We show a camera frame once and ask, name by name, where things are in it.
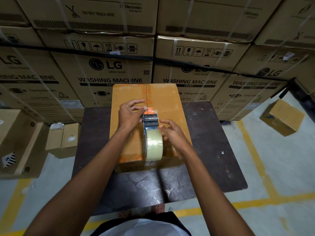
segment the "floor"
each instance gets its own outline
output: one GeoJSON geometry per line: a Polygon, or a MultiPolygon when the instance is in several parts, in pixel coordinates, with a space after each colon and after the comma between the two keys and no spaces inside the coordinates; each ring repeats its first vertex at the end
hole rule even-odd
{"type": "MultiPolygon", "coordinates": [[[[248,183],[226,196],[258,235],[315,235],[315,123],[306,115],[299,131],[283,137],[259,119],[269,99],[243,118],[223,126],[248,183]]],[[[305,112],[288,93],[284,100],[305,112]]],[[[40,178],[0,181],[0,236],[23,235],[38,211],[69,181],[74,157],[49,155],[40,178]]],[[[166,204],[192,235],[209,235],[197,199],[166,204]]],[[[90,235],[117,214],[91,217],[90,235]]]]}

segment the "dark brown table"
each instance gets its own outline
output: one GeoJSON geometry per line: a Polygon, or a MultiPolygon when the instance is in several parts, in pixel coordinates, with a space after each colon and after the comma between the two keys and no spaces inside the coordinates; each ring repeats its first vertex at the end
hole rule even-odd
{"type": "MultiPolygon", "coordinates": [[[[223,192],[246,189],[247,183],[210,102],[183,103],[192,144],[223,192]]],[[[72,177],[109,140],[111,107],[86,108],[72,177]]],[[[195,198],[185,165],[112,173],[93,215],[195,198]]]]}

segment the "black and white striped label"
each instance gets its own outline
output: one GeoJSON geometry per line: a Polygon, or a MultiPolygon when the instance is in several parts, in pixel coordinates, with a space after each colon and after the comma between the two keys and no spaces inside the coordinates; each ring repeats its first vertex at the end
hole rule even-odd
{"type": "Polygon", "coordinates": [[[7,168],[10,165],[13,165],[15,163],[15,154],[14,152],[2,157],[2,165],[3,168],[7,168]]]}

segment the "black pants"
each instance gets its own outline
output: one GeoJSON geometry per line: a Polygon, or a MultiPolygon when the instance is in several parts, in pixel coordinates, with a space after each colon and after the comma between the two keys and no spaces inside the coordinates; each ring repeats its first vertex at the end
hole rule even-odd
{"type": "MultiPolygon", "coordinates": [[[[179,221],[179,219],[176,217],[176,215],[173,212],[164,212],[160,214],[149,213],[141,218],[174,224],[176,226],[179,226],[182,230],[185,230],[186,233],[189,236],[191,236],[191,233],[185,228],[185,226],[179,221]]],[[[98,226],[98,228],[91,234],[91,236],[99,236],[100,234],[104,233],[110,228],[120,225],[121,223],[124,223],[132,219],[139,219],[139,217],[128,218],[128,219],[112,219],[107,222],[104,222],[100,226],[98,226]]]]}

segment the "person's right hand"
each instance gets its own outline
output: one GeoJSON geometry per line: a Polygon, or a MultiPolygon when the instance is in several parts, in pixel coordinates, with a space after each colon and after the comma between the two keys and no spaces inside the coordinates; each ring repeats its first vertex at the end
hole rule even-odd
{"type": "Polygon", "coordinates": [[[173,120],[162,119],[160,122],[170,125],[168,128],[163,125],[159,125],[159,129],[162,133],[163,140],[169,140],[175,148],[177,154],[184,155],[187,151],[193,150],[192,145],[185,137],[183,131],[173,120]]]}

